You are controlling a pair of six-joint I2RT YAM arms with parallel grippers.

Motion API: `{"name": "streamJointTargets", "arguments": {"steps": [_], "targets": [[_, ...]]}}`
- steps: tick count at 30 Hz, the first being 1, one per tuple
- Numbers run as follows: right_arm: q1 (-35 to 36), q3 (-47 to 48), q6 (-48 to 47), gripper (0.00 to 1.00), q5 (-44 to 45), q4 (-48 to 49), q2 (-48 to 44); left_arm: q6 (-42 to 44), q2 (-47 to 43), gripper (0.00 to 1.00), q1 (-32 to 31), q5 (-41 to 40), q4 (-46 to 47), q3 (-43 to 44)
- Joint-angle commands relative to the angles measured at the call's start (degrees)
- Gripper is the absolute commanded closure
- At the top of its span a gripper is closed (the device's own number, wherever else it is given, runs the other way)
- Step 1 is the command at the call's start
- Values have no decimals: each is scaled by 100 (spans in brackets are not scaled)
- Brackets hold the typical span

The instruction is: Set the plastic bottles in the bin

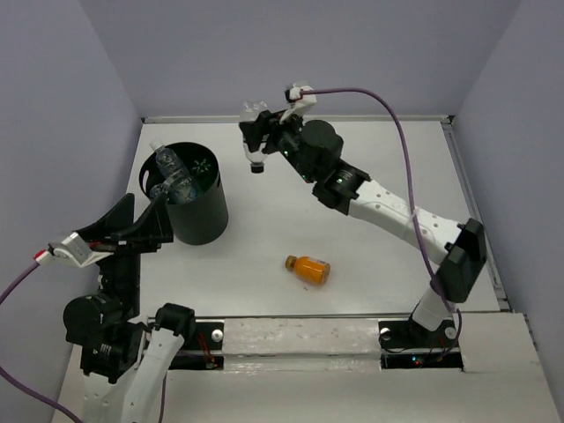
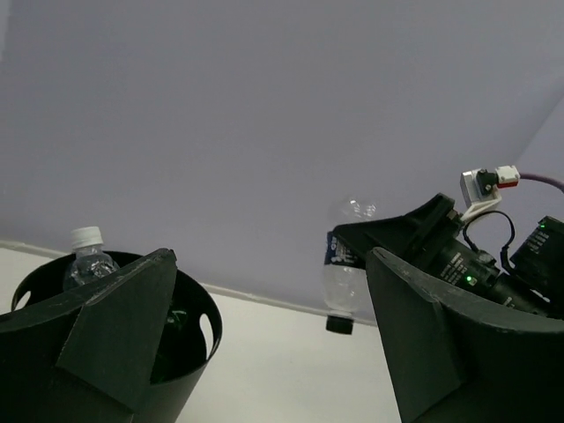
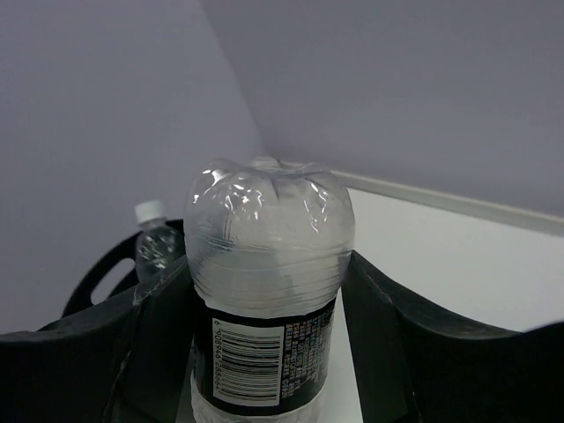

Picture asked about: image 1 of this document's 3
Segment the clear bottle black cap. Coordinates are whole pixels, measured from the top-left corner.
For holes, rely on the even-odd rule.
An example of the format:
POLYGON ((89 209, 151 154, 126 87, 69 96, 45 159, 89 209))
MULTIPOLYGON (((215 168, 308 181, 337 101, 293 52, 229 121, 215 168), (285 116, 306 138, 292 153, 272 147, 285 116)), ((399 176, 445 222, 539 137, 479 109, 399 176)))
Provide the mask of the clear bottle black cap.
POLYGON ((261 174, 264 171, 264 162, 267 154, 263 152, 265 142, 264 112, 267 105, 263 101, 245 101, 242 105, 239 121, 239 129, 242 134, 243 150, 250 163, 252 174, 261 174))

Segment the clear unlabelled plastic bottle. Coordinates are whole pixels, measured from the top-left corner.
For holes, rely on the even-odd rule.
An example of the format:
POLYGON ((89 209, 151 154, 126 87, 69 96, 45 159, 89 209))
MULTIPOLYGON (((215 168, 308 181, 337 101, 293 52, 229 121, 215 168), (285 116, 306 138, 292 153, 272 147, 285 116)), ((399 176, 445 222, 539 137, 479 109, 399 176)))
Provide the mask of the clear unlabelled plastic bottle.
POLYGON ((187 204, 196 200, 202 191, 176 152, 159 140, 153 140, 150 146, 156 166, 164 177, 160 190, 167 192, 170 203, 187 204))

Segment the green plastic bottle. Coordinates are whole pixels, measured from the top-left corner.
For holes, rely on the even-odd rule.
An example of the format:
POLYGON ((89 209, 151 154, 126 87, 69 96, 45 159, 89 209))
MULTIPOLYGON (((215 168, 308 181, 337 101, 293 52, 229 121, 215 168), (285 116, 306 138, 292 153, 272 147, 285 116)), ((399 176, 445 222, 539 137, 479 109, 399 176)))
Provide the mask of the green plastic bottle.
POLYGON ((215 175, 214 165, 208 159, 193 160, 190 173, 198 178, 212 178, 215 175))

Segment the orange juice bottle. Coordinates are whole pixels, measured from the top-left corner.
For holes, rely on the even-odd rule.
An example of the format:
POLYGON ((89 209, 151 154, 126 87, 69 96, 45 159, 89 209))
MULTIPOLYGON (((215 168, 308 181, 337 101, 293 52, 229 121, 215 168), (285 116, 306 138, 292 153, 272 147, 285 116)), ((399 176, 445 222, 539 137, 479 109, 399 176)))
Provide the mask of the orange juice bottle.
POLYGON ((288 256, 285 268, 301 280, 315 286, 322 286, 330 275, 330 264, 310 256, 288 256))

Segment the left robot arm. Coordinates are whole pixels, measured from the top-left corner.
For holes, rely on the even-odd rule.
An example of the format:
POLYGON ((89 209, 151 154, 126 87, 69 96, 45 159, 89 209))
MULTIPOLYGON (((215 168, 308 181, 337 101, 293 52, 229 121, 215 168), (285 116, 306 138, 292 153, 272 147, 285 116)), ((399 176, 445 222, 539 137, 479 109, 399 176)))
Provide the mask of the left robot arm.
POLYGON ((167 303, 152 324, 140 322, 141 256, 173 241, 163 195, 140 217, 128 193, 104 216, 53 249, 64 264, 99 268, 95 293, 63 311, 69 343, 81 347, 84 422, 145 422, 175 355, 195 337, 191 308, 167 303))

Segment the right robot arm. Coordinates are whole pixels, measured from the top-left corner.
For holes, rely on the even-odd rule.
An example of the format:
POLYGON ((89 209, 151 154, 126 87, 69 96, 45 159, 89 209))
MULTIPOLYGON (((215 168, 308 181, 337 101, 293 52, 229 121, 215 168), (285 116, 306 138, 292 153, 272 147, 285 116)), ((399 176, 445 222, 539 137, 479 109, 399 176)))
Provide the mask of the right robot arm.
POLYGON ((329 209, 366 221, 418 249, 425 263, 434 263, 430 287, 405 325, 407 338, 426 345, 440 325, 466 302, 486 263, 482 223, 459 223, 415 206, 385 189, 368 173, 341 158, 344 140, 323 120, 305 122, 287 111, 242 113, 238 123, 251 170, 260 174, 266 157, 280 153, 312 193, 329 209))

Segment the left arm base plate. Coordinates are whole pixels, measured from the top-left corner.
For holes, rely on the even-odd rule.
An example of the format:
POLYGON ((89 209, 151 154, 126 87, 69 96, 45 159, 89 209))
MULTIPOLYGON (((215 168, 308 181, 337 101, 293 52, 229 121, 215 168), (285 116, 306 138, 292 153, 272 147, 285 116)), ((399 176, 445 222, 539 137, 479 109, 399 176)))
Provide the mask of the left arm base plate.
POLYGON ((196 330, 176 353, 170 370, 215 371, 224 368, 225 321, 196 319, 196 330))

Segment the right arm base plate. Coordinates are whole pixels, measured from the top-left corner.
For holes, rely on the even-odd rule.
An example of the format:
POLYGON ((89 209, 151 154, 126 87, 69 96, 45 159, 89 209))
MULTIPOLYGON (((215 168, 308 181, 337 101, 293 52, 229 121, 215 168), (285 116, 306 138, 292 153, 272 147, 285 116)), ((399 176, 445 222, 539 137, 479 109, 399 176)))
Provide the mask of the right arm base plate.
POLYGON ((378 330, 382 369, 464 368, 452 319, 443 321, 434 331, 408 320, 380 321, 378 330))

